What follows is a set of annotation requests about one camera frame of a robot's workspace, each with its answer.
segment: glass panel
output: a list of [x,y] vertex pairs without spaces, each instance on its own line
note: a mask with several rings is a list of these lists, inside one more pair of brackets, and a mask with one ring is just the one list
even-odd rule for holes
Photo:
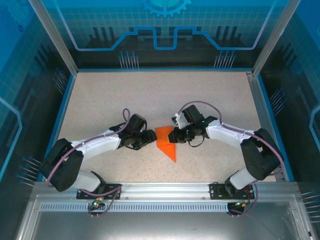
[[79,68],[251,68],[287,0],[44,0]]
[[302,0],[261,71],[310,220],[319,225],[320,2]]
[[0,0],[0,33],[0,239],[14,239],[70,72],[27,0]]

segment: gear logo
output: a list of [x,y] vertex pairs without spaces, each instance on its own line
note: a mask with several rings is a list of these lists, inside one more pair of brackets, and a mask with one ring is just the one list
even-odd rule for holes
[[28,0],[0,0],[0,7],[6,6],[11,16],[20,25],[26,21],[30,14]]
[[168,15],[174,17],[180,14],[181,10],[186,10],[187,5],[191,4],[191,0],[141,0],[144,10],[148,10],[150,14],[155,14],[157,18]]

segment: vent slot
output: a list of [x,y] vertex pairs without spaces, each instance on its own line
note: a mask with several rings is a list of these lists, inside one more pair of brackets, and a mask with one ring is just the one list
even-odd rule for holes
[[[95,212],[103,212],[108,207],[105,203],[102,209]],[[88,202],[47,202],[42,203],[41,212],[87,212]],[[111,206],[110,212],[227,212],[227,203],[205,202],[116,202]]]

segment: aluminum frame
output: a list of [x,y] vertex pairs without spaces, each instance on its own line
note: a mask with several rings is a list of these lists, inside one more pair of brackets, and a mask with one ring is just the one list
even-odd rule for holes
[[289,23],[291,17],[295,13],[301,0],[288,0],[286,6],[283,9],[281,16],[276,22],[268,40],[266,41],[258,59],[253,66],[253,76],[257,77],[261,69],[265,65],[268,57],[270,56],[272,50],[276,46],[279,38],[283,34],[287,24]]
[[[132,183],[122,182],[120,200],[115,203],[226,203],[230,200],[210,200],[210,182],[192,183]],[[302,196],[296,182],[258,182],[258,202],[290,203],[291,220],[302,240],[309,240],[311,226]],[[48,188],[44,182],[36,182],[27,205],[17,240],[31,240],[35,231],[41,204],[43,203],[90,203],[90,200],[77,200],[77,189],[70,188],[64,192],[57,192]]]
[[50,39],[52,40],[57,51],[59,52],[64,63],[68,67],[69,71],[74,77],[76,77],[77,73],[79,72],[78,67],[75,61],[73,60],[67,46],[65,45],[56,25],[51,19],[44,4],[42,3],[41,0],[28,0],[28,1],[32,6],[35,14],[39,18],[40,22],[42,23],[47,34],[49,35]]

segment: cable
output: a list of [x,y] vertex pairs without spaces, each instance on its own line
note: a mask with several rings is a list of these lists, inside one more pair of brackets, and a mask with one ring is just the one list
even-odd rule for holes
[[190,147],[192,147],[192,148],[197,148],[197,147],[199,147],[201,144],[203,144],[204,143],[204,141],[205,141],[205,137],[204,136],[202,136],[202,142],[201,143],[199,143],[198,145],[195,145],[195,146],[193,146],[193,145],[191,145],[191,140],[190,141],[188,141],[188,144],[189,144],[189,146]]
[[268,143],[266,142],[264,139],[262,139],[261,137],[259,136],[256,136],[250,132],[246,132],[246,131],[242,131],[242,130],[239,130],[239,129],[236,129],[236,128],[233,128],[233,127],[230,127],[230,126],[227,126],[227,125],[224,125],[224,123],[222,122],[222,113],[221,111],[216,108],[215,106],[213,106],[212,104],[208,103],[208,102],[205,102],[205,101],[199,101],[199,100],[195,100],[195,101],[190,101],[190,102],[187,102],[185,105],[182,106],[182,108],[178,111],[178,114],[181,113],[181,111],[188,105],[190,104],[195,104],[195,103],[199,103],[199,104],[205,104],[205,105],[208,105],[210,107],[212,107],[214,110],[217,111],[217,113],[219,114],[219,121],[220,121],[220,124],[222,127],[224,127],[225,129],[228,129],[228,130],[231,130],[231,131],[235,131],[237,133],[240,133],[240,134],[245,134],[245,135],[248,135],[250,137],[253,137],[255,139],[257,139],[258,141],[262,142],[264,145],[266,145],[273,153],[274,155],[278,158],[279,162],[280,162],[280,165],[281,165],[281,169],[275,173],[271,173],[269,176],[275,176],[275,175],[279,175],[279,174],[282,174],[282,172],[284,171],[285,169],[285,163],[284,163],[284,160],[282,159],[282,157],[280,156],[280,154]]
[[[113,192],[116,191],[116,193],[115,193],[115,195],[113,196],[113,198],[112,198],[109,206],[106,208],[105,211],[103,211],[102,213],[98,214],[99,216],[102,216],[102,215],[106,214],[106,213],[109,211],[109,209],[111,208],[112,204],[114,203],[114,201],[115,201],[118,193],[120,192],[120,189],[121,189],[121,187],[118,186],[117,188],[115,188],[115,189],[113,189],[113,190],[111,190],[111,191],[106,192],[106,193],[103,194],[103,196],[105,196],[105,195],[111,194],[111,193],[113,193]],[[83,191],[84,193],[87,193],[87,194],[88,194],[88,193],[91,193],[91,192],[86,191],[86,190],[83,190],[83,189],[81,189],[81,191]],[[92,205],[90,205],[89,208],[88,208],[88,214],[93,215],[92,212],[91,212],[91,207],[92,207]]]
[[134,151],[138,151],[139,149],[134,149],[133,147],[130,147],[130,146],[125,146],[127,149],[130,149],[130,150],[134,150]]
[[255,187],[255,199],[254,199],[254,202],[253,202],[252,206],[249,208],[248,211],[246,211],[244,213],[241,213],[241,216],[246,216],[247,214],[249,214],[257,204],[257,201],[258,201],[258,187],[257,187],[257,185],[255,183],[253,183],[252,185]]
[[127,111],[127,113],[128,113],[128,119],[130,119],[130,111],[129,111],[129,109],[127,109],[127,108],[123,109],[123,111],[122,111],[122,116],[123,116],[123,118],[124,118],[124,120],[125,120],[125,124],[124,124],[124,126],[123,126],[120,130],[115,131],[115,132],[111,132],[111,133],[108,133],[108,134],[103,134],[103,135],[94,136],[94,137],[92,137],[92,138],[89,138],[89,139],[87,139],[87,140],[79,143],[77,146],[71,148],[65,155],[63,155],[63,156],[61,157],[61,159],[57,162],[57,164],[54,166],[54,168],[53,168],[52,171],[50,172],[49,176],[47,177],[46,185],[47,185],[48,187],[50,187],[50,180],[51,180],[52,176],[55,174],[55,172],[56,172],[56,170],[58,169],[58,167],[59,167],[59,166],[61,165],[61,163],[62,163],[72,152],[74,152],[76,149],[80,148],[80,147],[81,147],[82,145],[84,145],[84,144],[89,143],[90,141],[93,141],[93,140],[96,140],[96,139],[105,138],[105,137],[110,137],[110,136],[112,136],[112,135],[118,134],[118,133],[120,133],[121,131],[123,131],[123,130],[127,127],[128,123],[129,123],[129,121],[126,119],[126,116],[125,116],[125,112],[126,112],[126,111]]

